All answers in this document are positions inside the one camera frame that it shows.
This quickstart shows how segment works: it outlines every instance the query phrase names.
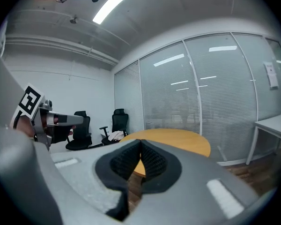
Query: ceiling light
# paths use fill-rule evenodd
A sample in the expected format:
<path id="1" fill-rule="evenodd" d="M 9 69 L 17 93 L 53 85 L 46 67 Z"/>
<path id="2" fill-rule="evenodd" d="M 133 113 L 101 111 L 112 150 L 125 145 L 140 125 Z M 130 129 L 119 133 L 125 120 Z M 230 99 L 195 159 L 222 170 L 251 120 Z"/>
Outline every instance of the ceiling light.
<path id="1" fill-rule="evenodd" d="M 93 22 L 101 24 L 107 15 L 123 0 L 108 0 L 96 14 Z"/>
<path id="2" fill-rule="evenodd" d="M 227 50 L 236 50 L 237 46 L 225 46 L 225 47 L 211 47 L 209 48 L 210 52 L 215 52 L 215 51 L 227 51 Z"/>
<path id="3" fill-rule="evenodd" d="M 185 89 L 189 89 L 189 88 L 177 89 L 176 91 L 185 90 Z"/>
<path id="4" fill-rule="evenodd" d="M 180 54 L 180 55 L 177 55 L 177 56 L 168 58 L 168 59 L 166 59 L 166 60 L 162 60 L 162 61 L 160 61 L 160 62 L 158 62 L 158 63 L 155 63 L 154 66 L 157 67 L 157 66 L 159 66 L 159 65 L 162 65 L 162 64 L 167 63 L 167 62 L 171 62 L 171 61 L 176 60 L 176 59 L 179 59 L 179 58 L 184 58 L 184 54 Z"/>
<path id="5" fill-rule="evenodd" d="M 171 85 L 175 85 L 175 84 L 179 84 L 179 83 L 187 83 L 188 82 L 188 80 L 186 80 L 186 81 L 182 81 L 182 82 L 175 82 L 175 83 L 171 83 Z"/>
<path id="6" fill-rule="evenodd" d="M 202 77 L 202 78 L 200 78 L 201 80 L 202 79 L 208 79 L 208 78 L 215 78 L 216 76 L 212 76 L 212 77 Z"/>

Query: white desk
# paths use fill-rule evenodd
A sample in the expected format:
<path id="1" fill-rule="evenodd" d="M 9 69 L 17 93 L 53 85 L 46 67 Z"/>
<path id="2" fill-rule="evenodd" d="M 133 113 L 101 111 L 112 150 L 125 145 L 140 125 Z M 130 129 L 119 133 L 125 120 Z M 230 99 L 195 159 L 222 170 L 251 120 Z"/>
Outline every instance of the white desk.
<path id="1" fill-rule="evenodd" d="M 266 131 L 266 132 L 268 132 L 268 133 L 270 133 L 270 134 L 279 138 L 278 145 L 277 145 L 277 148 L 276 148 L 276 149 L 278 149 L 279 144 L 280 144 L 280 139 L 281 139 L 281 115 L 273 117 L 273 118 L 265 119 L 265 120 L 262 120 L 262 121 L 255 122 L 254 137 L 253 137 L 250 153 L 249 153 L 249 156 L 248 156 L 247 161 L 246 161 L 247 165 L 249 165 L 249 163 L 252 160 L 252 157 L 253 157 L 253 154 L 254 154 L 254 151 L 255 151 L 255 147 L 256 147 L 259 129 L 264 130 L 264 131 Z"/>

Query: white wall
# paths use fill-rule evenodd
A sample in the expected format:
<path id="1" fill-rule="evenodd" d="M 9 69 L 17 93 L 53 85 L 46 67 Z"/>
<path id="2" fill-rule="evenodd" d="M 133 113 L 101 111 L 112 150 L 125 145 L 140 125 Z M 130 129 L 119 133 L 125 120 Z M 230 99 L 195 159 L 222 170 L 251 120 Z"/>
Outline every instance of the white wall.
<path id="1" fill-rule="evenodd" d="M 270 22 L 274 25 L 270 26 L 264 22 L 256 22 L 244 18 L 219 17 L 199 20 L 175 27 L 134 48 L 120 60 L 118 65 L 116 65 L 111 72 L 115 74 L 147 53 L 164 47 L 167 44 L 204 33 L 222 31 L 249 32 L 275 37 L 281 41 L 281 28 L 275 21 L 272 21 L 272 19 Z"/>
<path id="2" fill-rule="evenodd" d="M 24 90 L 12 77 L 0 57 L 0 126 L 9 126 L 23 94 Z"/>
<path id="3" fill-rule="evenodd" d="M 99 128 L 111 128 L 114 110 L 110 71 L 94 59 L 42 47 L 7 45 L 4 59 L 18 83 L 22 87 L 31 83 L 42 91 L 52 101 L 53 111 L 74 114 L 85 110 L 92 142 L 101 143 Z M 50 150 L 66 151 L 66 144 L 53 144 Z"/>

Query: wooden floor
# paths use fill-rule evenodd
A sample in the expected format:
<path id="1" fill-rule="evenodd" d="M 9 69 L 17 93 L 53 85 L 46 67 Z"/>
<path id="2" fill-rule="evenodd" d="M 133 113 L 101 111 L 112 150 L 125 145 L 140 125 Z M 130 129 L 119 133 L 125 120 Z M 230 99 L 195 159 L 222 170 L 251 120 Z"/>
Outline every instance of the wooden floor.
<path id="1" fill-rule="evenodd" d="M 276 155 L 268 155 L 252 161 L 249 165 L 239 164 L 224 168 L 243 179 L 259 195 L 263 195 L 274 188 L 281 177 L 281 145 Z M 141 178 L 138 175 L 132 174 L 128 180 L 130 211 L 133 211 L 141 200 Z"/>

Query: round wooden table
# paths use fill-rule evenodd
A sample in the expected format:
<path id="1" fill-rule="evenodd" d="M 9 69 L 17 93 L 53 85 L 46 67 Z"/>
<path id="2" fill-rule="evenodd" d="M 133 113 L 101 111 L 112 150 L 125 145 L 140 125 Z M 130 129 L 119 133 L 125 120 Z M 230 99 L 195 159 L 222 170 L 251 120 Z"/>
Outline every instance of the round wooden table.
<path id="1" fill-rule="evenodd" d="M 144 130 L 129 134 L 120 142 L 130 139 L 146 139 L 158 143 L 164 143 L 186 151 L 201 154 L 205 157 L 209 157 L 211 151 L 209 142 L 206 138 L 197 133 L 180 129 L 159 128 Z M 137 164 L 134 172 L 139 176 L 146 176 L 145 167 L 141 161 Z"/>

